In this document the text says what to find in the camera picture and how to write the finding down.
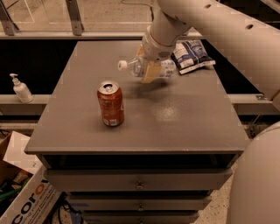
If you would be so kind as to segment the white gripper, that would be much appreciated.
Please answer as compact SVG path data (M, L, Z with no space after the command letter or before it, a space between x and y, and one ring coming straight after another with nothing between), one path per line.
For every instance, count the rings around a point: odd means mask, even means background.
M150 60L146 63L142 83L151 83L156 79L161 71L161 65L154 61L167 60L175 48L176 41L176 37L174 35L169 37L166 31L160 33L152 25L147 28L142 38L142 44L136 52L138 58L145 57Z

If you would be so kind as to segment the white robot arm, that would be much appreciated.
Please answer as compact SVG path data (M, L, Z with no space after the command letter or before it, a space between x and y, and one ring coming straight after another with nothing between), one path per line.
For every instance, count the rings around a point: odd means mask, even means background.
M140 55L168 59L179 36L195 28L275 107L280 93L280 32L215 0L157 0ZM258 134L238 160L227 224L280 224L280 123Z

